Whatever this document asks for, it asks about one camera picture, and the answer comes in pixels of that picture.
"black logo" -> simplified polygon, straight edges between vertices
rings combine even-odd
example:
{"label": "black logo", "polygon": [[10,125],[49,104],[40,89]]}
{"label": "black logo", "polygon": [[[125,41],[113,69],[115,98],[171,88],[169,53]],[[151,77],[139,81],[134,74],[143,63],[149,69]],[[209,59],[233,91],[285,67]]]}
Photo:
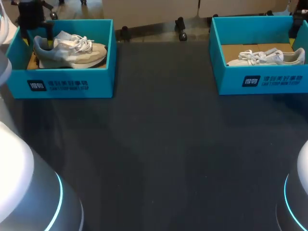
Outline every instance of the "black logo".
{"label": "black logo", "polygon": [[242,87],[256,87],[259,80],[260,76],[245,76]]}
{"label": "black logo", "polygon": [[42,80],[27,80],[31,91],[46,91],[45,84]]}

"white sneaker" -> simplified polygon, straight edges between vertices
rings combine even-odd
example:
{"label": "white sneaker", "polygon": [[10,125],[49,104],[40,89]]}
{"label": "white sneaker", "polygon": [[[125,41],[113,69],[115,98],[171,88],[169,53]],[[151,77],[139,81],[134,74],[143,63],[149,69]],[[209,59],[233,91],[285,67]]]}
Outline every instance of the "white sneaker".
{"label": "white sneaker", "polygon": [[66,37],[60,35],[61,33],[55,37],[50,51],[47,50],[49,46],[46,38],[34,37],[33,49],[40,68],[89,68],[100,63],[107,55],[106,46],[92,43],[93,40],[87,37],[68,33]]}
{"label": "white sneaker", "polygon": [[227,63],[229,66],[251,65],[303,65],[305,64],[305,50],[299,48],[295,52],[282,52],[273,48],[267,52],[255,52],[251,50],[241,52],[239,59]]}

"floor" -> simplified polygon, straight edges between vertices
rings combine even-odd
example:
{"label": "floor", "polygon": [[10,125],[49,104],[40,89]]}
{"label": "floor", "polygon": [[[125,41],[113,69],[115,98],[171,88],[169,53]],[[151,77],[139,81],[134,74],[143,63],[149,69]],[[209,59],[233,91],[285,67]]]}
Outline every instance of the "floor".
{"label": "floor", "polygon": [[[3,0],[5,10],[14,22],[18,15],[18,7],[12,6],[10,0]],[[54,11],[59,19],[103,19],[102,0],[88,0],[87,6],[82,6],[79,0],[65,0],[65,4],[59,6],[58,0],[46,0],[54,6]],[[45,9],[46,20],[50,20],[49,11]],[[131,42],[166,42],[179,41],[178,33],[174,30],[174,22],[167,22],[154,26],[146,26],[132,30]],[[203,18],[195,17],[185,19],[185,32],[188,41],[205,41],[208,39],[208,25]]]}

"blue shoe box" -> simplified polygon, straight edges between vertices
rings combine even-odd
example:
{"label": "blue shoe box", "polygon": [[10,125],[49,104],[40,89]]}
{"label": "blue shoe box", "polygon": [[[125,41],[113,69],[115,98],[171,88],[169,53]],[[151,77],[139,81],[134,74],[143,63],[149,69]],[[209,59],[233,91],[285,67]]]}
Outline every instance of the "blue shoe box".
{"label": "blue shoe box", "polygon": [[[222,45],[289,43],[291,16],[213,18],[209,52],[220,95],[307,93],[308,65],[227,66]],[[304,21],[293,50],[305,50],[308,61],[308,24]]]}
{"label": "blue shoe box", "polygon": [[[6,53],[12,63],[8,87],[16,99],[24,98],[111,98],[116,66],[116,38],[112,20],[55,20],[53,35],[61,31],[86,36],[108,47],[106,68],[27,70],[33,51],[23,41],[19,28]],[[46,38],[46,31],[28,31],[30,40],[36,35]]]}

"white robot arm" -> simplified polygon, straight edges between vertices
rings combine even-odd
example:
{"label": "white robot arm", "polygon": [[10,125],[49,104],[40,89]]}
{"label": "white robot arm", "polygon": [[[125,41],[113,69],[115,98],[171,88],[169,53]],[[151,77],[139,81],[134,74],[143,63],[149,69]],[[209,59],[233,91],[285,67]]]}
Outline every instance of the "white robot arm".
{"label": "white robot arm", "polygon": [[[2,2],[0,45],[9,44],[17,28]],[[0,86],[12,65],[0,51]],[[82,231],[84,214],[73,189],[17,134],[0,95],[0,230]]]}
{"label": "white robot arm", "polygon": [[[53,23],[45,22],[43,7],[51,11],[50,17],[57,19],[58,16],[52,11],[53,7],[46,3],[44,0],[20,0],[17,4],[12,1],[13,5],[18,5],[20,17],[18,23],[22,36],[27,38],[27,29],[36,29],[37,27],[46,28],[47,38],[52,40],[52,27]],[[2,44],[10,44],[15,33],[16,26],[10,21],[5,12],[2,1],[0,0],[0,46]],[[2,86],[9,78],[12,72],[12,65],[8,58],[0,50],[0,86]]]}
{"label": "white robot arm", "polygon": [[308,230],[308,142],[299,152],[297,162],[286,177],[276,205],[281,231]]}

